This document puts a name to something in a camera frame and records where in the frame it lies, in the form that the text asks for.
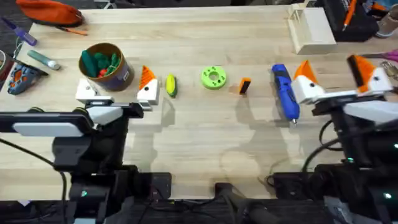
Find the orange pencil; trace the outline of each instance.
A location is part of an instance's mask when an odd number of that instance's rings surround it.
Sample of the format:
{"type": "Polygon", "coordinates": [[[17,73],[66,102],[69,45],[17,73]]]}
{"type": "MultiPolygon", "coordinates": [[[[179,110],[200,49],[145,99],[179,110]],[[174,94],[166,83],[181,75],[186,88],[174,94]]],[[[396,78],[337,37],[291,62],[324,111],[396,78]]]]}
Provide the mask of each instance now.
{"type": "Polygon", "coordinates": [[[72,28],[59,27],[59,26],[56,26],[55,28],[66,31],[66,32],[71,32],[74,34],[88,35],[86,31],[82,31],[82,30],[76,30],[76,29],[72,29],[72,28]]]}
{"type": "Polygon", "coordinates": [[[355,5],[356,5],[356,0],[351,0],[348,6],[348,12],[346,15],[346,19],[344,20],[344,27],[343,31],[347,28],[349,22],[351,22],[351,19],[353,18],[354,12],[355,12],[355,5]]]}

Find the marker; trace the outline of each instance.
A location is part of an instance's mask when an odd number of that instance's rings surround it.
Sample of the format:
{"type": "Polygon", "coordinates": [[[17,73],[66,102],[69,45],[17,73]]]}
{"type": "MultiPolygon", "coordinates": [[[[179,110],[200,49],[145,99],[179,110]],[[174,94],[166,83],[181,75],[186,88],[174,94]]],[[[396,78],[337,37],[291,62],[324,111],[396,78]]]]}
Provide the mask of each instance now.
{"type": "Polygon", "coordinates": [[[58,70],[61,68],[61,66],[56,61],[49,59],[48,57],[38,53],[35,50],[30,50],[27,54],[51,69],[58,70]]]}
{"type": "Polygon", "coordinates": [[[15,32],[15,34],[17,34],[19,38],[27,42],[29,45],[35,46],[37,44],[37,40],[34,37],[32,37],[30,34],[28,34],[26,31],[24,31],[22,28],[16,26],[15,24],[13,24],[11,21],[9,21],[4,17],[2,17],[1,19],[10,29],[12,29],[15,32]]]}

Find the wooden table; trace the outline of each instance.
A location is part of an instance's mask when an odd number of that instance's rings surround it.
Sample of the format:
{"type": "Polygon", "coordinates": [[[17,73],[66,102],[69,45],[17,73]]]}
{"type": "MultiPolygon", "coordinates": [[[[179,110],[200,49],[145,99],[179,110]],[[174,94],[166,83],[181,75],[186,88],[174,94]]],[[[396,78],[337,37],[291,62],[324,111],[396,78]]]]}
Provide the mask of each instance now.
{"type": "MultiPolygon", "coordinates": [[[[397,35],[364,44],[338,44],[328,55],[295,55],[287,28],[287,6],[202,7],[174,9],[113,9],[82,11],[89,36],[34,24],[38,52],[62,65],[53,71],[27,56],[19,60],[49,72],[19,96],[0,93],[2,111],[71,111],[82,106],[75,92],[82,74],[81,51],[98,42],[116,44],[136,71],[131,86],[106,92],[118,102],[134,101],[142,65],[160,79],[160,104],[144,119],[131,120],[124,162],[142,171],[170,172],[173,198],[208,198],[215,182],[231,182],[247,197],[267,198],[272,191],[262,180],[276,171],[298,171],[317,147],[318,132],[329,117],[313,117],[313,106],[302,106],[296,128],[289,128],[277,107],[269,69],[284,63],[290,74],[310,59],[320,83],[333,91],[355,87],[346,57],[352,53],[390,50],[397,35]],[[201,71],[221,65],[228,75],[220,90],[207,90],[201,71]],[[178,95],[165,92],[168,74],[178,79],[178,95]],[[237,94],[242,77],[251,77],[248,95],[237,94]]],[[[325,139],[335,136],[330,128],[325,139]]],[[[52,160],[52,138],[1,134],[52,160]]],[[[58,199],[61,179],[47,164],[13,148],[0,147],[0,199],[58,199]]],[[[338,162],[342,155],[323,152],[317,162],[338,162]]]]}

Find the floor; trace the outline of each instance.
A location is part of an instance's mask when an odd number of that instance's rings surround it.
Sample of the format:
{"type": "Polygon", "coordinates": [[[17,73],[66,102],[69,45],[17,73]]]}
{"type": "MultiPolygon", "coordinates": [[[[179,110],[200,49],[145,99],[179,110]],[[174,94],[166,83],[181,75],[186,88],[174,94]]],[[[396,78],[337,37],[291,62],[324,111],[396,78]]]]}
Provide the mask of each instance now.
{"type": "MultiPolygon", "coordinates": [[[[151,0],[152,5],[154,7],[164,6],[166,0],[151,0]]],[[[182,0],[170,0],[169,4],[175,4],[172,6],[195,6],[195,1],[200,6],[211,6],[215,4],[215,1],[207,1],[207,0],[184,0],[190,1],[191,5],[188,3],[182,4],[182,0]]],[[[231,4],[230,0],[220,0],[217,4],[220,6],[231,4]]],[[[61,0],[60,2],[67,3],[71,6],[77,7],[78,9],[95,9],[96,6],[93,3],[93,0],[61,0]]],[[[12,22],[17,24],[19,27],[24,28],[25,30],[29,30],[32,25],[31,21],[26,18],[19,8],[15,4],[15,0],[1,0],[0,7],[0,15],[10,19],[12,22]]],[[[0,23],[0,49],[12,54],[15,49],[15,41],[16,36],[13,31],[9,30],[3,23],[0,23]]],[[[55,202],[36,202],[39,206],[44,206],[43,204],[55,202]]],[[[275,215],[281,217],[287,217],[290,220],[294,220],[293,223],[322,223],[327,224],[331,223],[331,220],[324,213],[322,208],[315,205],[312,202],[308,201],[299,201],[299,202],[291,202],[291,201],[282,201],[282,200],[264,200],[265,205],[268,210],[275,215]]],[[[6,220],[7,218],[3,215],[7,214],[8,217],[12,216],[12,214],[17,214],[18,218],[26,218],[33,217],[30,220],[26,220],[24,222],[18,223],[58,223],[59,222],[59,214],[53,213],[52,215],[47,215],[46,218],[37,219],[36,212],[33,212],[35,206],[29,205],[28,207],[22,207],[16,202],[0,202],[0,220],[6,220]]],[[[133,208],[130,209],[129,220],[133,222],[129,223],[137,223],[142,211],[145,209],[143,204],[137,204],[133,208]]],[[[194,213],[170,213],[170,212],[156,212],[153,210],[149,210],[146,214],[145,219],[141,221],[141,223],[231,223],[230,216],[228,213],[227,206],[222,203],[214,203],[202,208],[202,211],[206,213],[210,213],[222,221],[215,221],[211,217],[207,217],[204,215],[198,215],[194,213]]]]}

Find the white wooden block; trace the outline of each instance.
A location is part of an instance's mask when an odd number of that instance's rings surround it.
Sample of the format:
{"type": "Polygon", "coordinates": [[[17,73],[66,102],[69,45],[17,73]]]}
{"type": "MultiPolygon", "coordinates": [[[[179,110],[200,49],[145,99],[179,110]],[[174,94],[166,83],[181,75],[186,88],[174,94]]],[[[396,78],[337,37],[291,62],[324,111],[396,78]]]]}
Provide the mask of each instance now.
{"type": "Polygon", "coordinates": [[[321,7],[288,9],[289,31],[296,54],[327,54],[336,46],[326,14],[321,7]]]}
{"type": "Polygon", "coordinates": [[[155,78],[138,91],[137,100],[143,110],[151,111],[151,106],[159,104],[159,92],[159,81],[155,78]]]}

